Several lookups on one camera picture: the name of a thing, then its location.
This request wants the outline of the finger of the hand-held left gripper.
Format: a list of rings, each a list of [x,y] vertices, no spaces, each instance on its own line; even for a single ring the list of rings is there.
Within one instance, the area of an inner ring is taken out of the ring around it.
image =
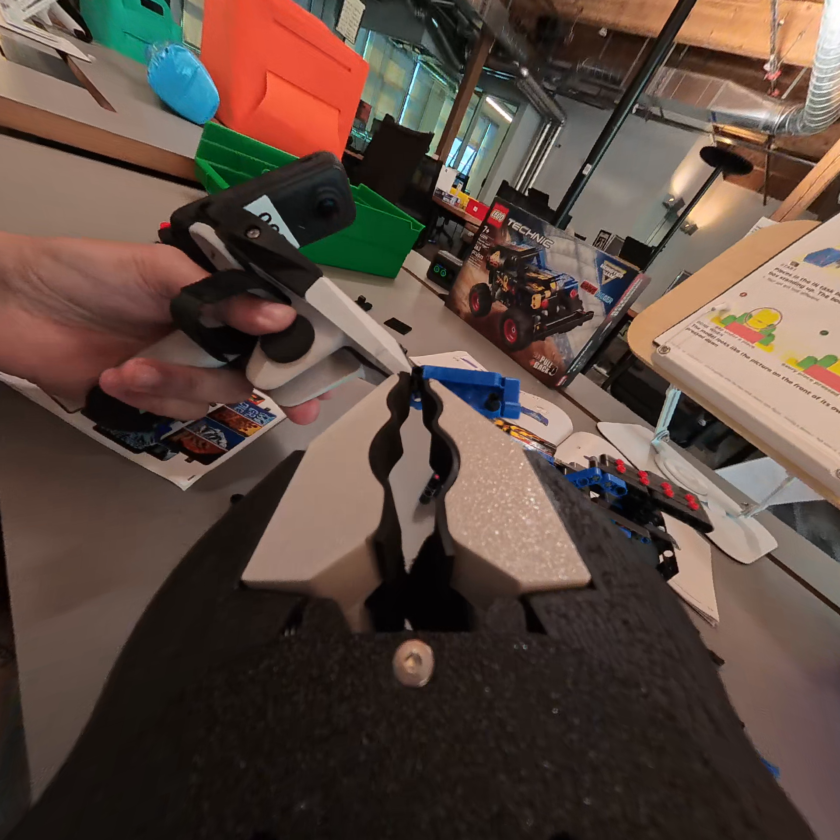
[[[411,373],[412,363],[402,345],[331,279],[325,276],[316,279],[303,298],[330,320],[372,365],[388,374]]]

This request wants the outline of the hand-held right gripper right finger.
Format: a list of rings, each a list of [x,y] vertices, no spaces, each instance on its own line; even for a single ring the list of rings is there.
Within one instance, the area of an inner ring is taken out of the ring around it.
[[[526,451],[436,381],[437,420],[458,452],[444,494],[455,548],[453,587],[468,602],[586,587],[592,576]]]

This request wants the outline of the blue lego beam piece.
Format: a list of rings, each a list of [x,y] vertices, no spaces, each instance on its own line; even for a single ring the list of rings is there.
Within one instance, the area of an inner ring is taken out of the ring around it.
[[[517,420],[522,412],[519,379],[495,372],[429,364],[415,365],[413,378],[416,382],[438,382],[492,421]]]

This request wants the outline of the partly built lego chassis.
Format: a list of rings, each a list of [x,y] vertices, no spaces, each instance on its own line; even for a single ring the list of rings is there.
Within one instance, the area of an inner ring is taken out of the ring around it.
[[[698,495],[658,474],[637,469],[622,457],[589,456],[583,464],[553,457],[550,462],[603,509],[626,537],[654,547],[658,559],[653,566],[665,581],[679,572],[679,545],[667,530],[665,516],[704,534],[714,529]]]

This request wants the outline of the lego truck set box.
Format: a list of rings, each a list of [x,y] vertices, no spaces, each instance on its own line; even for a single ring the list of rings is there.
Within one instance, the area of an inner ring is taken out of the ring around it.
[[[559,391],[583,372],[649,282],[497,194],[446,307],[537,380]]]

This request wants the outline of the green plastic bin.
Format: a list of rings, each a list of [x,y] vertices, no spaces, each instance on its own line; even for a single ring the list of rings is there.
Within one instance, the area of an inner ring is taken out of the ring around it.
[[[198,181],[216,194],[297,158],[218,122],[208,122],[195,154]],[[394,279],[424,226],[366,185],[351,187],[355,220],[343,231],[302,249],[312,262]]]

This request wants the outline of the orange plastic bin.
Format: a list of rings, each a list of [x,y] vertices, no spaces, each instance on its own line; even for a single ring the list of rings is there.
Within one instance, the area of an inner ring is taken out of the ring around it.
[[[343,156],[369,65],[292,1],[206,1],[201,61],[216,120],[296,157]]]

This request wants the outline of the blue plastic bag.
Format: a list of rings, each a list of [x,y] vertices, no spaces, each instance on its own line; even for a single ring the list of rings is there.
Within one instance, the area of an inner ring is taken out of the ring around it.
[[[165,106],[195,125],[214,119],[220,104],[216,84],[188,47],[154,43],[147,48],[147,58],[150,88]]]

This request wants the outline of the white board stand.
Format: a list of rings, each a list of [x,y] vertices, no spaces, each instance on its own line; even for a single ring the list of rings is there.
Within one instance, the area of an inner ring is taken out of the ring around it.
[[[673,385],[668,388],[654,430],[638,424],[599,422],[598,431],[634,466],[651,468],[694,495],[713,526],[709,540],[731,559],[752,564],[778,547],[777,539],[757,516],[769,508],[795,478],[783,469],[779,482],[764,498],[748,505],[737,504],[671,445],[669,426],[681,396],[678,388]]]

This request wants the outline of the teal green bin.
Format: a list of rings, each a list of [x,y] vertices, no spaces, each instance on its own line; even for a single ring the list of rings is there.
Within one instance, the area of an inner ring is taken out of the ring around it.
[[[153,46],[183,42],[168,1],[80,1],[79,6],[95,42],[145,66]]]

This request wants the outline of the white instruction board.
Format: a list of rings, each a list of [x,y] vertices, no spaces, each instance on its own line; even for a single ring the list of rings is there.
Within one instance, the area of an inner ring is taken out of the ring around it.
[[[838,506],[838,216],[655,340],[662,375]]]

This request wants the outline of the white printed paper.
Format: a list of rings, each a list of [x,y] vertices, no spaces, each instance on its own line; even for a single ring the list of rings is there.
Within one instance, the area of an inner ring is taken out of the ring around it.
[[[77,45],[89,44],[91,33],[71,2],[2,1],[1,24],[9,32],[76,60],[94,61]]]

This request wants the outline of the tan wooden rounded panel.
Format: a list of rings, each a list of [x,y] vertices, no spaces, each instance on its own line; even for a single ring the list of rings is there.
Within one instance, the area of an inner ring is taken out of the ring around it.
[[[741,238],[636,315],[627,332],[633,355],[648,369],[661,374],[655,359],[657,337],[717,299],[742,278],[820,225],[816,220],[774,223]]]

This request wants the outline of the black metal pole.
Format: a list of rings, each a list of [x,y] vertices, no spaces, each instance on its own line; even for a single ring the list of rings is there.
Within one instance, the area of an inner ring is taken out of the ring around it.
[[[676,37],[683,24],[687,21],[696,1],[678,1],[658,33],[644,62],[633,74],[623,95],[617,102],[610,118],[603,130],[596,138],[581,168],[574,176],[568,190],[563,195],[553,224],[560,229],[566,229],[571,220],[571,209],[580,198],[585,186],[590,181],[593,172],[601,163],[606,151],[613,143],[619,130],[633,112],[638,100],[644,93],[655,72],[665,63],[669,51],[676,41]]]

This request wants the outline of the black floor lamp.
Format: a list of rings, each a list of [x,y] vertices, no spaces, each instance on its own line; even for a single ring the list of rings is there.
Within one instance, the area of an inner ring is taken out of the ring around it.
[[[745,176],[749,175],[753,170],[753,164],[740,154],[716,145],[703,147],[700,149],[699,154],[701,160],[710,167],[710,173],[696,190],[693,197],[681,208],[675,220],[662,235],[656,246],[650,250],[650,253],[640,267],[640,271],[643,273],[648,272],[648,269],[656,261],[656,258],[665,250],[672,237],[688,220],[688,216],[719,177],[723,175]]]

